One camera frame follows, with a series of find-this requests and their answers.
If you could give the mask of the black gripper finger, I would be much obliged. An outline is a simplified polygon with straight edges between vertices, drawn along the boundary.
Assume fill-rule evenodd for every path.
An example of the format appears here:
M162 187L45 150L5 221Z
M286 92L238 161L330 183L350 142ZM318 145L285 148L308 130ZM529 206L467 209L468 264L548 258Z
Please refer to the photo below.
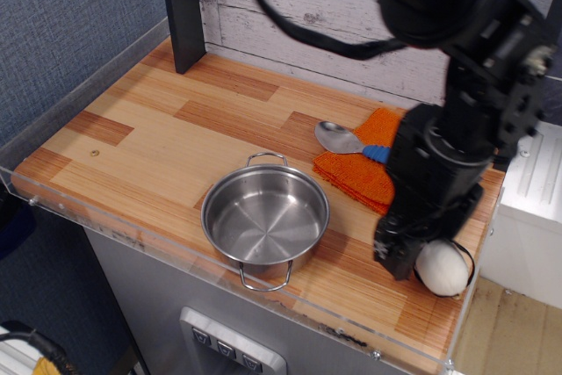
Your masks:
M374 259L397 281L409 279L423 240L378 225L374 234Z
M455 205L445 211L440 226L442 239L448 241L455 239L477 207L483 192L482 186L475 184Z

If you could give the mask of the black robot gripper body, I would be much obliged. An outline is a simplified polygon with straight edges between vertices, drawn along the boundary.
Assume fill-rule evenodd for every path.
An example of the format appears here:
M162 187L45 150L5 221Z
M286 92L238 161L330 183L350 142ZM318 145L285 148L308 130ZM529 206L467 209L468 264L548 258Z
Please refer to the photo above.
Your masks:
M441 238L443 214L479 183L495 152L478 123L454 116L448 124L437 105L407 112L385 167L394 199L378 225L424 241Z

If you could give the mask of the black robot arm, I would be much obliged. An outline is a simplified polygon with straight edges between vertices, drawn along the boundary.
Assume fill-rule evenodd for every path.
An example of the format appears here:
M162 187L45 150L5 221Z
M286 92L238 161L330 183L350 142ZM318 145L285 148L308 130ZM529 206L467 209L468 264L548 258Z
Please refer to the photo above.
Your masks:
M499 151L533 134L554 42L530 0L378 0L390 33L449 56L442 105L400 122L385 166L394 199L374 235L374 257L407 279L428 242L454 238Z

